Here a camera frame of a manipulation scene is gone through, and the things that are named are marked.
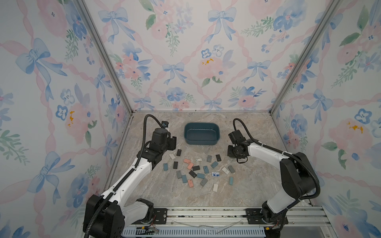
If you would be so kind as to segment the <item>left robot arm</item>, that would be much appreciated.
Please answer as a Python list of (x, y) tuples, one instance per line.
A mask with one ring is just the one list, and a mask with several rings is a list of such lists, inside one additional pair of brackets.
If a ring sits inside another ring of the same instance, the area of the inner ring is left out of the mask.
[(177, 138), (163, 128), (153, 132), (149, 143), (144, 143), (134, 164), (114, 185), (101, 195), (92, 195), (85, 207), (83, 232), (86, 238), (119, 238), (125, 226), (134, 223), (151, 224), (154, 205), (146, 199), (126, 202), (139, 183), (158, 165), (166, 151), (174, 151)]

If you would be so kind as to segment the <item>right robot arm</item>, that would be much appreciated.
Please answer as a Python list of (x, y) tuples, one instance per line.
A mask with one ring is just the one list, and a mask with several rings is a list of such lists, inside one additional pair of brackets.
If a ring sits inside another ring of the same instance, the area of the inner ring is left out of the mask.
[(228, 156), (237, 159), (255, 157), (273, 165), (280, 172), (281, 189), (262, 204), (261, 219), (266, 224), (282, 222), (287, 211), (300, 201), (320, 195), (320, 182), (304, 153), (290, 154), (257, 139), (246, 139), (239, 130), (229, 134), (232, 145)]

